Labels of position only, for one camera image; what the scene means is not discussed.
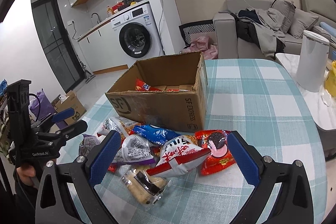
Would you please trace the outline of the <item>person's left hand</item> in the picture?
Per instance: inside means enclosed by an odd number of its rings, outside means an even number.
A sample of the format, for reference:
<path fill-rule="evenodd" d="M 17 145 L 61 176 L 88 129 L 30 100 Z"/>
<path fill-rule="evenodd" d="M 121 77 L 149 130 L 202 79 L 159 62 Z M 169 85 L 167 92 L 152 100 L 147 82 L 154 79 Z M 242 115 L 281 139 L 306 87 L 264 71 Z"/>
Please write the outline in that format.
<path fill-rule="evenodd" d="M 33 166 L 22 165 L 17 168 L 17 174 L 23 184 L 34 186 L 33 178 L 36 176 L 36 172 Z"/>

